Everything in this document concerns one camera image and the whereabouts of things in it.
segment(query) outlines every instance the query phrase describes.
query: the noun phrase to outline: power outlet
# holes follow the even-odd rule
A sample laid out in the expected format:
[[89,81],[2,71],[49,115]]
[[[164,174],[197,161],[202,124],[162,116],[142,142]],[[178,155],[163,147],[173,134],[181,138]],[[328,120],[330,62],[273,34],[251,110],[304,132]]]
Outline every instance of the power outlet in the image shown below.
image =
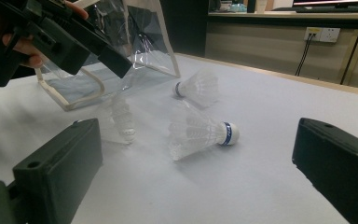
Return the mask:
[[304,35],[304,40],[308,40],[310,35],[315,34],[312,38],[312,41],[319,41],[321,38],[322,28],[321,27],[307,27],[307,30]]
[[339,35],[339,28],[323,28],[319,41],[336,43]]

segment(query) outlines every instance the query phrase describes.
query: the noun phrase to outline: clear bag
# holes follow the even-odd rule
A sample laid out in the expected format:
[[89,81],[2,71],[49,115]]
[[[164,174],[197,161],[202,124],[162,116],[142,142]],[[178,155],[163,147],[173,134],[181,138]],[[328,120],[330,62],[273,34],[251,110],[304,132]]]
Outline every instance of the clear bag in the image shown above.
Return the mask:
[[64,110],[97,104],[119,92],[180,77],[159,0],[100,0],[86,10],[89,22],[115,50],[131,60],[132,68],[120,79],[91,54],[72,76],[45,62],[42,69],[36,70],[38,82]]

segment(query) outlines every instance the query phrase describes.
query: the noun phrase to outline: blue band on shuttlecock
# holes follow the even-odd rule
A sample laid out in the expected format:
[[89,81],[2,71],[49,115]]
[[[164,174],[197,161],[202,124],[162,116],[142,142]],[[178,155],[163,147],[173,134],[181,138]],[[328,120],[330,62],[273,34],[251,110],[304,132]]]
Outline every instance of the blue band on shuttlecock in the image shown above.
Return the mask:
[[179,92],[179,84],[180,84],[180,82],[176,83],[176,86],[175,86],[176,95],[183,97],[183,95],[181,95]]
[[227,123],[227,122],[224,122],[224,123],[226,125],[227,134],[226,134],[226,140],[222,144],[223,146],[228,145],[229,141],[231,141],[231,136],[232,136],[231,125],[229,125],[229,123]]

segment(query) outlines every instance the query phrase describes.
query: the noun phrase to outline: black cable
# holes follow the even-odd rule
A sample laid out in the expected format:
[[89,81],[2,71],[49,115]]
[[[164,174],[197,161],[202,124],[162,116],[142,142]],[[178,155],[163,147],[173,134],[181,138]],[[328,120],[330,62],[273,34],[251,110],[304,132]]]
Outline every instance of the black cable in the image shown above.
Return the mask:
[[296,77],[300,76],[302,65],[304,64],[305,58],[307,57],[308,49],[310,48],[310,42],[312,41],[312,38],[314,38],[315,36],[316,36],[316,34],[308,35],[307,42],[306,42],[306,45],[304,48],[303,56],[301,58],[300,64],[298,65],[298,68],[296,70],[296,74],[295,74]]

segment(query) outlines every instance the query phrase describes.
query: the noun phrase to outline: computer keyboard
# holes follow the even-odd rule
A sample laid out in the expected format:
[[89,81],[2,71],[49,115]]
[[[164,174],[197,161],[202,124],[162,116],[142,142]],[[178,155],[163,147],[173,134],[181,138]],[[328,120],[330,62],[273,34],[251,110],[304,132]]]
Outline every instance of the computer keyboard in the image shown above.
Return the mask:
[[319,8],[299,8],[296,13],[358,13],[358,7],[319,7]]

